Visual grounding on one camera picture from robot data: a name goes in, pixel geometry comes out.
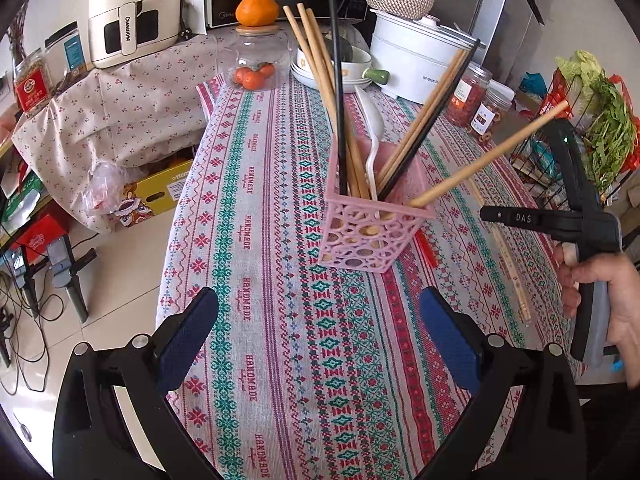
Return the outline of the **person right hand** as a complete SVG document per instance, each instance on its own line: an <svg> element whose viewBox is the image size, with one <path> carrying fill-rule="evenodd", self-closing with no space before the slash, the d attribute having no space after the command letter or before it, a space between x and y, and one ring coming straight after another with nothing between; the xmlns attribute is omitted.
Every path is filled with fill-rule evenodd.
<svg viewBox="0 0 640 480"><path fill-rule="evenodd" d="M639 274L634 264L620 254L599 254L572 268L564 260L561 244L554 248L556 277L562 287L563 311L574 318L582 296L576 284L607 282L611 315L608 342L614 344L624 363L627 386L639 387Z"/></svg>

